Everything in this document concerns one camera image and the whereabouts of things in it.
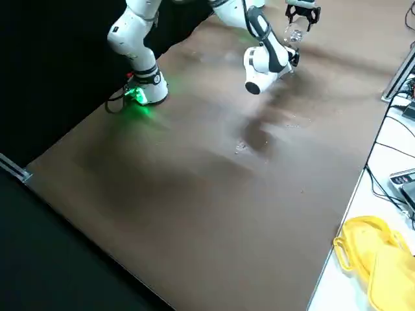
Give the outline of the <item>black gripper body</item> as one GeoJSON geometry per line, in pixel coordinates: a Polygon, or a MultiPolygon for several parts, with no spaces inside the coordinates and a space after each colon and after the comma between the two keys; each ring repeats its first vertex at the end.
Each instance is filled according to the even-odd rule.
{"type": "Polygon", "coordinates": [[[287,52],[289,54],[289,63],[292,67],[297,67],[300,61],[299,49],[293,49],[292,47],[287,47],[287,52]]]}

